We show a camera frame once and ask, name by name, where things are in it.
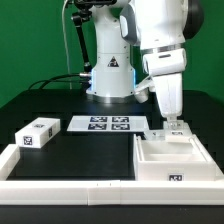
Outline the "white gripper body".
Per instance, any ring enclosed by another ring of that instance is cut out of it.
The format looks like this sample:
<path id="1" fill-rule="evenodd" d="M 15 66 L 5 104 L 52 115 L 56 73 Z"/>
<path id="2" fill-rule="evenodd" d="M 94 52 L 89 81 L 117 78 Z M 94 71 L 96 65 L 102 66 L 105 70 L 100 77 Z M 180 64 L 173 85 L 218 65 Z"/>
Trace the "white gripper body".
<path id="1" fill-rule="evenodd" d="M 182 114 L 182 74 L 155 76 L 152 78 L 161 115 L 164 118 Z"/>

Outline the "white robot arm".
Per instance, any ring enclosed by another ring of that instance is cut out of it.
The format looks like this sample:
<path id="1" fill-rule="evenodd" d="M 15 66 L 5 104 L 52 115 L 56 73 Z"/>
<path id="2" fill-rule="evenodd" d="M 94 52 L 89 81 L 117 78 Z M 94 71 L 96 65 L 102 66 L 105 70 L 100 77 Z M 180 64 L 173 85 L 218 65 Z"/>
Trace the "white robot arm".
<path id="1" fill-rule="evenodd" d="M 78 32 L 93 20 L 97 63 L 84 62 L 91 74 L 87 96 L 105 103 L 156 93 L 162 117 L 182 114 L 183 44 L 200 30 L 200 0 L 74 0 L 72 20 Z"/>

